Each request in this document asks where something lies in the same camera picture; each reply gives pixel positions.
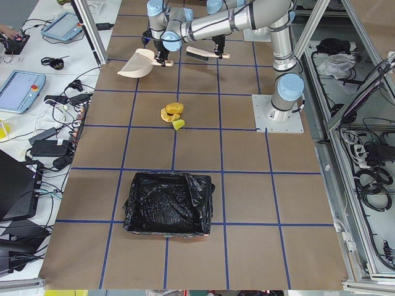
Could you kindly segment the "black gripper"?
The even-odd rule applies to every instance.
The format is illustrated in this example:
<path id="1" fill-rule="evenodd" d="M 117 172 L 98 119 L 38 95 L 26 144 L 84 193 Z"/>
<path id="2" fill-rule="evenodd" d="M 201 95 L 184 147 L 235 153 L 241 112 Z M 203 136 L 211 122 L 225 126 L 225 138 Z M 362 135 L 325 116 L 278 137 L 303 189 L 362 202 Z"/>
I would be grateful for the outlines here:
<path id="1" fill-rule="evenodd" d="M 169 50 L 165 48 L 163 42 L 155 39 L 154 46 L 157 50 L 155 59 L 156 60 L 168 60 Z"/>
<path id="2" fill-rule="evenodd" d="M 212 41 L 215 43 L 214 54 L 217 56 L 222 56 L 223 50 L 225 48 L 225 35 L 213 36 Z"/>

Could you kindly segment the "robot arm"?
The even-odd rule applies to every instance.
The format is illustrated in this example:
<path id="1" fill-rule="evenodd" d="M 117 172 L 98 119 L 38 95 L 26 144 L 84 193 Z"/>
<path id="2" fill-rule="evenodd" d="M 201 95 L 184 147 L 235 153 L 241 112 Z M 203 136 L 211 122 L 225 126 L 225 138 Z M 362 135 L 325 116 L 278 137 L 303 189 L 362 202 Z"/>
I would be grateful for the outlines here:
<path id="1" fill-rule="evenodd" d="M 169 52 L 184 43 L 210 38 L 221 59 L 225 36 L 245 29 L 267 28 L 273 49 L 273 68 L 287 73 L 297 65 L 291 40 L 291 1 L 207 1 L 207 16 L 194 18 L 191 9 L 170 7 L 163 1 L 148 1 L 148 31 L 158 51 L 156 61 L 165 66 Z"/>
<path id="2" fill-rule="evenodd" d="M 157 49 L 156 59 L 164 62 L 169 52 L 179 51 L 184 43 L 205 38 L 215 42 L 214 57 L 221 59 L 225 35 L 231 33 L 229 21 L 239 5 L 239 1 L 207 1 L 208 15 L 194 18 L 192 9 L 170 7 L 165 1 L 148 1 L 148 32 Z"/>

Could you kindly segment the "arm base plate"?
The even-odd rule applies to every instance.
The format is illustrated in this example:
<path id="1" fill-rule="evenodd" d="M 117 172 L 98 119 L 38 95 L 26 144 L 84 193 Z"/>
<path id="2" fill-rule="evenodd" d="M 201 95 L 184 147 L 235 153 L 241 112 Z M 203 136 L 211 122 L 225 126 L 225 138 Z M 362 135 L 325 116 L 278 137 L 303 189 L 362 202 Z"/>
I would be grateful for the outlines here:
<path id="1" fill-rule="evenodd" d="M 270 43 L 270 33 L 267 27 L 263 27 L 260 29 L 252 30 L 252 29 L 244 29 L 243 30 L 243 38 L 244 41 L 247 42 L 261 42 L 261 43 Z"/>
<path id="2" fill-rule="evenodd" d="M 279 111 L 272 105 L 271 94 L 253 94 L 252 107 L 258 133 L 292 133 L 304 132 L 299 106 L 294 103 L 288 111 Z"/>

